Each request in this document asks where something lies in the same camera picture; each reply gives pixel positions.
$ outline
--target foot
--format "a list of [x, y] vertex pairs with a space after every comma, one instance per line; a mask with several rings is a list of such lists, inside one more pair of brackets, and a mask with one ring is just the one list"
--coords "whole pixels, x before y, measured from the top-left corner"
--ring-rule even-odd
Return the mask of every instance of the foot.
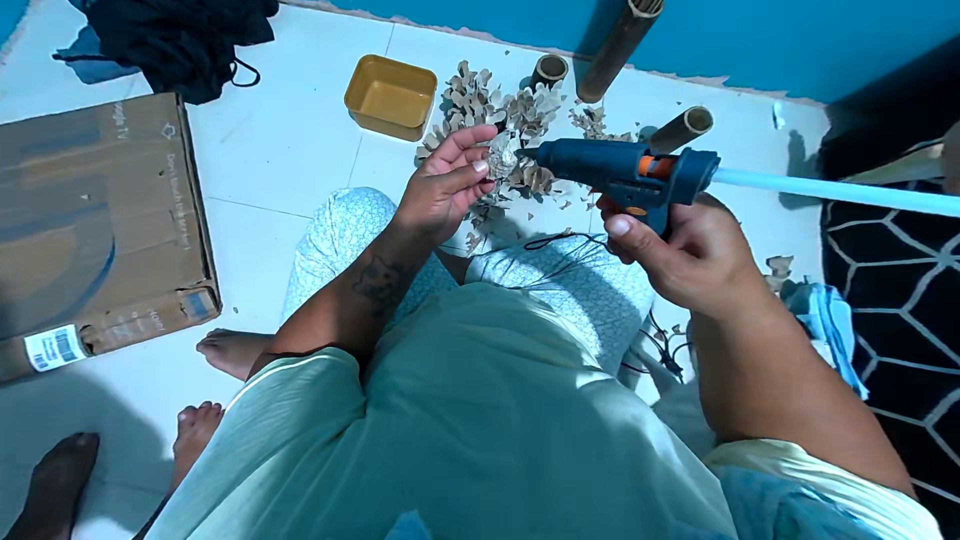
[[69, 540], [99, 448], [96, 433], [74, 433], [57, 443], [34, 467], [27, 502], [7, 539]]
[[271, 333], [217, 329], [197, 344], [197, 352], [222, 372], [247, 380], [253, 363], [274, 339]]
[[203, 402], [200, 407], [189, 406], [177, 415], [177, 440], [174, 441], [174, 477], [170, 482], [173, 494], [186, 474], [193, 468], [197, 458], [210, 442], [213, 432], [220, 426], [224, 408], [220, 404]]

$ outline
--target forearm tattoo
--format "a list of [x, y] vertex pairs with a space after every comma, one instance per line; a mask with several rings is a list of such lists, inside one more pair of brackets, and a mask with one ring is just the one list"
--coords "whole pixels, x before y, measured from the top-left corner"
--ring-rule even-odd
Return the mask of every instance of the forearm tattoo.
[[404, 268], [401, 264], [388, 264], [381, 256], [374, 255], [373, 261], [360, 271], [353, 291], [373, 302], [371, 315], [379, 319], [399, 306], [416, 275], [414, 266]]

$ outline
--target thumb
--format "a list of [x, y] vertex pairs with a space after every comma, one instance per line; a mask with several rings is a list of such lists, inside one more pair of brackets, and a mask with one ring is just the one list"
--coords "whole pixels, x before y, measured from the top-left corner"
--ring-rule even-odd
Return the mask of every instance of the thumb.
[[665, 274], [686, 262], [685, 254], [668, 246], [659, 234], [633, 216], [615, 215], [604, 222], [604, 228], [650, 274]]
[[486, 160], [477, 160], [435, 178], [440, 181], [441, 190], [445, 194], [453, 195], [468, 187], [477, 185], [487, 177], [488, 169], [490, 169], [490, 166]]

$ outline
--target cardboard box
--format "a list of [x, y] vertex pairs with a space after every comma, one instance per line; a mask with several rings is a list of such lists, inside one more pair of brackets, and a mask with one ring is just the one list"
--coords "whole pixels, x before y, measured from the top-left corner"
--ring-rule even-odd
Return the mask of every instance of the cardboard box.
[[0, 126], [0, 381], [220, 311], [175, 94]]

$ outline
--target light green dress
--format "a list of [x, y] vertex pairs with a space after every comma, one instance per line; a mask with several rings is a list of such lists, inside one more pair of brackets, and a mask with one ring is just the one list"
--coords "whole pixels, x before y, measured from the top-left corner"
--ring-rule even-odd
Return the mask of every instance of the light green dress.
[[388, 331], [365, 380], [337, 349], [277, 360], [148, 538], [384, 538], [409, 510], [435, 538], [736, 538], [718, 477], [578, 334], [474, 283]]

